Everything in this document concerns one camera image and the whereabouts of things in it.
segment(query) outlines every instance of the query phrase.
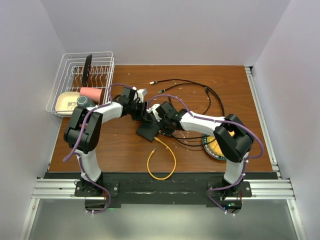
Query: wooden table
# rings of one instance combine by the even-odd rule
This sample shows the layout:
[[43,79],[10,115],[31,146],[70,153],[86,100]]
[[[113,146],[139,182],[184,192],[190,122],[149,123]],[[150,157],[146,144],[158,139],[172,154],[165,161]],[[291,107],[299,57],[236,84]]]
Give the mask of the wooden table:
[[[236,114],[242,122],[262,140],[265,145],[256,107],[243,66],[207,66],[207,65],[121,65],[114,70],[113,83],[123,83],[135,86],[137,89],[147,88],[146,100],[151,99],[158,91],[179,81],[169,81],[149,85],[149,82],[164,79],[187,79],[212,87],[220,96],[225,114]],[[191,111],[202,113],[208,106],[209,100],[204,88],[195,85],[176,87],[167,93],[180,97]],[[115,86],[112,96],[120,94],[122,87]],[[218,101],[211,97],[212,105],[207,112],[209,116],[221,116],[222,111]],[[168,101],[166,97],[159,97],[157,101]],[[182,107],[173,100],[174,107]],[[79,172],[80,168],[75,156],[68,162],[62,159],[70,152],[63,135],[69,118],[62,120],[56,141],[49,172]],[[98,164],[103,172],[146,172],[147,159],[150,152],[156,148],[150,161],[152,172],[170,172],[173,167],[171,153],[159,142],[152,143],[136,134],[139,122],[132,121],[130,116],[113,119],[102,125],[99,144],[96,148]],[[182,132],[186,137],[200,136],[196,132]],[[226,164],[210,157],[203,147],[187,147],[177,143],[174,139],[160,136],[171,147],[177,158],[176,172],[224,172]],[[188,144],[200,144],[201,140],[188,140]],[[260,147],[255,143],[250,155],[257,155]],[[271,172],[272,167],[267,151],[263,157],[250,160],[247,172]]]

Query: red cup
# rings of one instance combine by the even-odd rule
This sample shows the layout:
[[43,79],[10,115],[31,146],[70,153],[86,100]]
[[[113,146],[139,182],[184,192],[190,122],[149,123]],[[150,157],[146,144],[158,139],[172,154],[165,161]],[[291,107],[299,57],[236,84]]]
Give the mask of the red cup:
[[99,103],[101,98],[102,90],[93,87],[82,87],[80,89],[80,96],[86,96],[92,99],[94,102]]

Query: yellow cable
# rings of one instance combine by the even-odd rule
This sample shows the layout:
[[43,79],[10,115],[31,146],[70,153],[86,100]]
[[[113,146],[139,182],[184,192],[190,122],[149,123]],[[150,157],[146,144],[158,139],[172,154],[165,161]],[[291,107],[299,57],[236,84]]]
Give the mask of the yellow cable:
[[166,179],[170,178],[171,175],[175,172],[176,166],[177,166],[177,159],[176,159],[176,156],[175,156],[174,152],[171,150],[171,148],[170,148],[167,144],[165,144],[163,141],[161,141],[161,140],[160,140],[159,138],[157,138],[156,136],[154,137],[154,139],[155,139],[156,141],[158,141],[159,143],[162,143],[164,146],[166,146],[166,147],[169,149],[169,151],[171,152],[171,154],[172,154],[172,156],[173,156],[173,159],[174,159],[174,167],[173,167],[172,171],[170,172],[170,174],[169,174],[168,176],[166,176],[166,177],[159,178],[159,177],[154,176],[154,175],[151,173],[150,169],[149,169],[150,159],[151,159],[152,155],[155,153],[155,150],[156,150],[156,149],[153,149],[152,152],[150,153],[149,157],[148,157],[148,161],[146,162],[146,168],[148,169],[148,173],[149,173],[149,174],[151,175],[151,177],[153,177],[154,179],[157,179],[157,180],[166,180]]

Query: white wall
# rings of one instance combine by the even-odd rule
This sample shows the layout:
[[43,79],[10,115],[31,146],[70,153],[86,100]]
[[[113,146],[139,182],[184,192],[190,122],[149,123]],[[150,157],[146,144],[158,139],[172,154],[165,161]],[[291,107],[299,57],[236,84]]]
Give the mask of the white wall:
[[310,240],[319,239],[320,1],[291,0],[253,67],[282,176]]
[[45,109],[64,48],[39,0],[0,7],[0,239],[18,239],[59,119]]
[[41,0],[66,52],[116,64],[252,66],[289,0]]

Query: dish rack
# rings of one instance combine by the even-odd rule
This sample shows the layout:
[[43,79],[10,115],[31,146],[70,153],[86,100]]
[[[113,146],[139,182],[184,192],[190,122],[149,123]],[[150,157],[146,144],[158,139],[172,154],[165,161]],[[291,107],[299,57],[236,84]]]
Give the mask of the dish rack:
[[69,117],[70,111],[56,111],[58,97],[65,92],[80,92],[86,57],[92,54],[87,87],[101,89],[99,105],[109,100],[108,87],[112,84],[115,61],[111,51],[66,53],[62,56],[46,111],[58,117]]

